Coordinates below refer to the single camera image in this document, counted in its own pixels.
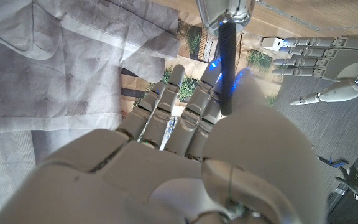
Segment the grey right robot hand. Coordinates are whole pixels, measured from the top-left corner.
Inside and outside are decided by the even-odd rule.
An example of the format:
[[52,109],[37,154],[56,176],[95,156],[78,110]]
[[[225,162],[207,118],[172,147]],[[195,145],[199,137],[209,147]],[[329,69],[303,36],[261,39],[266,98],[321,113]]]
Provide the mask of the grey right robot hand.
[[236,82],[202,162],[97,129],[47,157],[0,223],[324,223],[308,138],[265,104],[250,70]]

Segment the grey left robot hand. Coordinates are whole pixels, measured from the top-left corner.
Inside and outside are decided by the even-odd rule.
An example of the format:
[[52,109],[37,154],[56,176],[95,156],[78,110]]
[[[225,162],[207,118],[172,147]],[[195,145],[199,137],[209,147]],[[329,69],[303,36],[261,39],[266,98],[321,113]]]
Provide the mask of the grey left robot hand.
[[316,93],[295,98],[292,105],[342,102],[358,97],[358,35],[340,37],[290,37],[279,51],[291,58],[276,59],[272,74],[316,77],[332,85]]

